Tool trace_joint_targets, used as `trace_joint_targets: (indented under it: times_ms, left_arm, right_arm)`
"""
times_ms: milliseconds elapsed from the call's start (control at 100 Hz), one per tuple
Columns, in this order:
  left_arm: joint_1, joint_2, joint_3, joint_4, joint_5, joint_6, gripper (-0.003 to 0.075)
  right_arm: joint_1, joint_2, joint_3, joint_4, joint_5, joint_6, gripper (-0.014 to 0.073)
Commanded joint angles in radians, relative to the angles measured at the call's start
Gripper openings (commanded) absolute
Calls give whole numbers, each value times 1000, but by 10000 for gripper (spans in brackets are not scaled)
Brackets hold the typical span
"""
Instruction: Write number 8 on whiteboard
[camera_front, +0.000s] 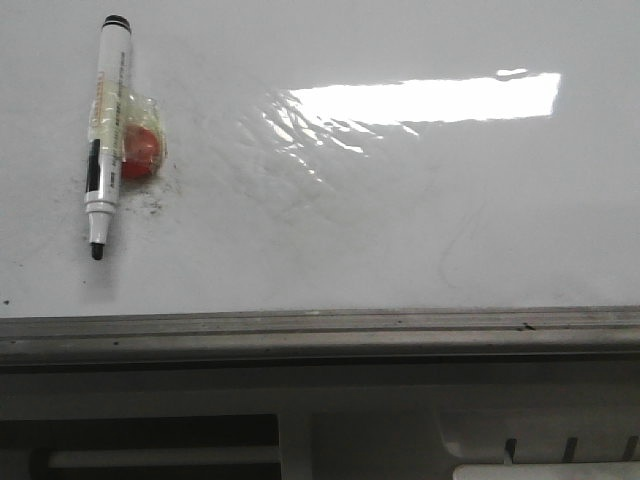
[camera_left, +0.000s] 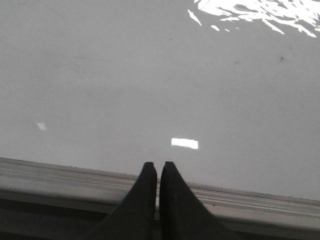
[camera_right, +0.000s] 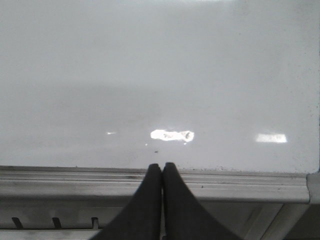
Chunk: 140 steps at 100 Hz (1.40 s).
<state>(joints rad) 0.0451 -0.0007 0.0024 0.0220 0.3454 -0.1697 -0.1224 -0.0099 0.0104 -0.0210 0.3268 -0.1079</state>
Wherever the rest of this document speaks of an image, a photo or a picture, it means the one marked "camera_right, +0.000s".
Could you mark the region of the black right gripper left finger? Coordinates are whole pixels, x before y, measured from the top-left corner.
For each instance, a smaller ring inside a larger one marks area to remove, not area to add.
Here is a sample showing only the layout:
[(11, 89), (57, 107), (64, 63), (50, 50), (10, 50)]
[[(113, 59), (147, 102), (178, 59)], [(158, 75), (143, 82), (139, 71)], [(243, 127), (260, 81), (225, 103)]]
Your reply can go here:
[(92, 240), (158, 240), (162, 217), (162, 171), (149, 165), (140, 186), (120, 213)]

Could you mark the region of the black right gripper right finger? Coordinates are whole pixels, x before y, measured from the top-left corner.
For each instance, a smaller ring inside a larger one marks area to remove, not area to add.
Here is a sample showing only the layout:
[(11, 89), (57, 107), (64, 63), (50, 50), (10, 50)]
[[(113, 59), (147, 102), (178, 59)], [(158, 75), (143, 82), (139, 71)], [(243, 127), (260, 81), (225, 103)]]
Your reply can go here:
[(239, 240), (198, 202), (176, 165), (167, 162), (162, 172), (165, 232), (168, 240)]

